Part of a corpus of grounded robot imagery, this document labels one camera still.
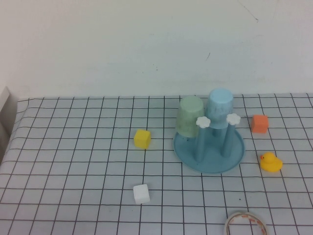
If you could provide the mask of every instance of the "light blue cup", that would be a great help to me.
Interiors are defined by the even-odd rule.
[[[205,114],[211,120],[210,127],[224,129],[228,126],[227,114],[233,110],[233,94],[224,88],[211,91],[206,104]]]

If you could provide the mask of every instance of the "white wall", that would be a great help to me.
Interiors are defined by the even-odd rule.
[[[2,0],[0,79],[19,97],[309,92],[312,12],[312,0]]]

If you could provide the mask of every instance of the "yellow cube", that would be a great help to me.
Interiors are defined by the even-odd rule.
[[[149,147],[150,141],[151,141],[150,131],[137,130],[134,137],[134,143],[136,147],[146,149]]]

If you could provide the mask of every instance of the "tape roll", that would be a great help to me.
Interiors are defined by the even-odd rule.
[[[260,218],[250,212],[237,212],[232,214],[226,221],[224,225],[224,235],[229,234],[229,225],[234,222],[237,218],[248,219],[250,222],[257,224],[263,235],[269,235],[266,223],[264,223]]]

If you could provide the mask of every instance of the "plastic cup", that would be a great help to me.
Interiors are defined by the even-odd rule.
[[[232,113],[233,99],[233,94],[224,88],[217,88],[210,92],[206,104],[206,116],[211,120],[211,128],[224,129],[228,126],[226,118]]]
[[[203,101],[196,96],[187,96],[179,103],[177,114],[177,132],[189,138],[195,138],[198,134],[197,118],[204,116]]]

